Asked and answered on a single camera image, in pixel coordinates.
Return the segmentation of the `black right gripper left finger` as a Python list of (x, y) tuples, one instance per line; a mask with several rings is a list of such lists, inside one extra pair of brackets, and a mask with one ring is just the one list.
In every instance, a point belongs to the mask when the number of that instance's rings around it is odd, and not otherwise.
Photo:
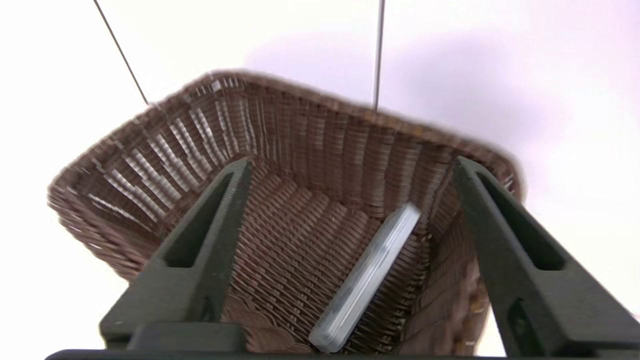
[(243, 352), (222, 322), (252, 177), (235, 161), (203, 191), (99, 324), (109, 350)]

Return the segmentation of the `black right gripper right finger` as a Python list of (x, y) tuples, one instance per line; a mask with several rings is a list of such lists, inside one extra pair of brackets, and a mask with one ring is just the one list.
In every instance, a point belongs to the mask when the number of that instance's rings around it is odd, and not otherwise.
[(639, 323), (482, 165), (454, 184), (508, 358), (637, 359)]

